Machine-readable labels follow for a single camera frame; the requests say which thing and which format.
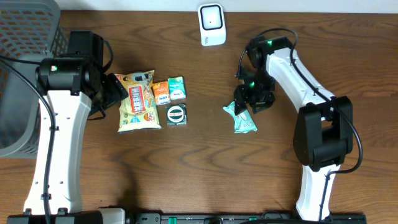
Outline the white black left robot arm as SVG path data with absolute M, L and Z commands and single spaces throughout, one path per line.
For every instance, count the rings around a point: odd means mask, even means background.
M 87 119 L 127 97 L 102 53 L 74 50 L 35 62 L 34 81 L 14 73 L 38 97 L 40 133 L 34 179 L 21 215 L 8 223 L 128 223 L 120 207 L 82 209 L 80 166 Z

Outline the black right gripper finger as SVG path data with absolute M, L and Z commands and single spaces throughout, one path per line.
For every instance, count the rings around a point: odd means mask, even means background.
M 252 112 L 254 114 L 266 110 L 273 105 L 273 101 L 258 101 L 255 103 L 251 103 Z
M 247 109 L 246 100 L 247 100 L 247 88 L 245 85 L 238 85 L 233 93 L 234 96 L 234 113 L 235 115 L 241 114 L 244 110 Z

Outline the green tissue pack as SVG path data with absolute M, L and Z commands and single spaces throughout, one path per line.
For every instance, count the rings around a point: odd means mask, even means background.
M 169 91 L 170 91 L 170 99 L 174 100 L 182 100 L 186 98 L 186 91 L 183 77 L 175 77 L 168 79 Z

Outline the teal wet wipes pack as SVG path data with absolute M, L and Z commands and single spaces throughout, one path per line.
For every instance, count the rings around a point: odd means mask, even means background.
M 251 131 L 257 131 L 257 126 L 255 125 L 253 119 L 251 118 L 248 110 L 244 110 L 238 115 L 234 113 L 235 102 L 231 102 L 228 106 L 224 106 L 223 110 L 227 112 L 234 120 L 234 132 L 236 134 L 239 133 L 248 133 Z

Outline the orange tissue pack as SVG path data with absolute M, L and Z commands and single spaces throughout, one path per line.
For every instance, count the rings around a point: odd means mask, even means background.
M 166 105 L 171 102 L 168 81 L 154 83 L 152 88 L 157 106 Z

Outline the green Zam-Buk box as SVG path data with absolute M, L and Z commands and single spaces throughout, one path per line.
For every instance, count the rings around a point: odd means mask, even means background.
M 167 125 L 182 126 L 187 124 L 187 111 L 185 104 L 166 107 Z

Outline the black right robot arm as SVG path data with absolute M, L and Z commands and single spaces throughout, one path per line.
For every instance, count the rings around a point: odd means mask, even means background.
M 302 220 L 324 221 L 335 172 L 353 148 L 353 105 L 313 77 L 287 37 L 255 37 L 244 53 L 256 71 L 239 67 L 236 77 L 243 84 L 234 91 L 233 112 L 240 116 L 248 106 L 253 113 L 270 108 L 280 85 L 297 110 L 293 149 L 303 175 L 295 209 Z

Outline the yellow snack bag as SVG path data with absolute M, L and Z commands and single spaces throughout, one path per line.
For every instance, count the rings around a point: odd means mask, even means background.
M 140 129 L 160 129 L 157 105 L 152 91 L 155 70 L 116 74 L 128 97 L 121 101 L 118 133 Z

